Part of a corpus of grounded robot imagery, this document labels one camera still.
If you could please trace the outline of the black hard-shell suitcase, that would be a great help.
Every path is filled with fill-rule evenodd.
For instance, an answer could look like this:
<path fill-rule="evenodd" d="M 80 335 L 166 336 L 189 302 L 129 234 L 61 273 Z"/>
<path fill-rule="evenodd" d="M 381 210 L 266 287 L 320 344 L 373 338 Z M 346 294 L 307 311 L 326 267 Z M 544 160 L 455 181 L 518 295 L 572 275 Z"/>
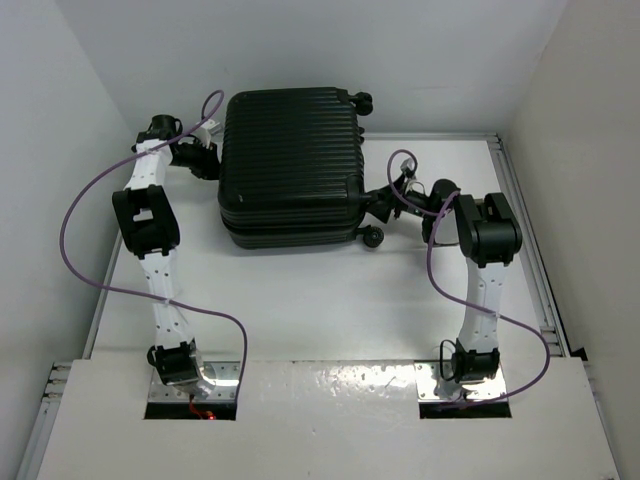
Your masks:
<path fill-rule="evenodd" d="M 306 247 L 383 231 L 362 221 L 375 197 L 365 188 L 367 92 L 337 87 L 240 92 L 229 101 L 218 204 L 232 241 L 244 249 Z"/>

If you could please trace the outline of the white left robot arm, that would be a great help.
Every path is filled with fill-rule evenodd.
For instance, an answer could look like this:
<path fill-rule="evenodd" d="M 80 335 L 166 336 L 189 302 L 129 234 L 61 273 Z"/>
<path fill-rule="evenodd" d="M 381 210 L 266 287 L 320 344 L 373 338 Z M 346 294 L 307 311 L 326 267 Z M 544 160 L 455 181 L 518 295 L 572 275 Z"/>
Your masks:
<path fill-rule="evenodd" d="M 194 397 L 211 393 L 215 381 L 205 374 L 195 335 L 173 304 L 178 294 L 178 221 L 164 190 L 170 166 L 186 168 L 195 177 L 219 178 L 217 147 L 209 131 L 200 127 L 183 139 L 164 143 L 183 133 L 182 122 L 171 115 L 155 115 L 132 147 L 141 155 L 123 190 L 112 194 L 112 204 L 126 248 L 140 262 L 153 306 L 156 335 L 147 360 L 166 386 Z"/>

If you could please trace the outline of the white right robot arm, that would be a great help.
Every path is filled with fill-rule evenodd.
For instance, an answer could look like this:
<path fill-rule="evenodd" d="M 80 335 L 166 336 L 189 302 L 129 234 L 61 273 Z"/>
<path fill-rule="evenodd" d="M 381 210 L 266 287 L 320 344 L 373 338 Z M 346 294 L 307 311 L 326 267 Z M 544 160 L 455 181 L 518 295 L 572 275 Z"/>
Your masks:
<path fill-rule="evenodd" d="M 500 353 L 497 337 L 498 311 L 508 266 L 522 246 L 522 232 L 502 193 L 480 200 L 461 194 L 451 180 L 434 183 L 426 195 L 409 190 L 410 179 L 401 175 L 391 185 L 368 193 L 366 211 L 386 223 L 406 211 L 423 218 L 422 235 L 433 242 L 440 210 L 455 222 L 457 243 L 467 264 L 465 315 L 454 342 L 449 374 L 441 378 L 456 383 L 493 378 Z"/>

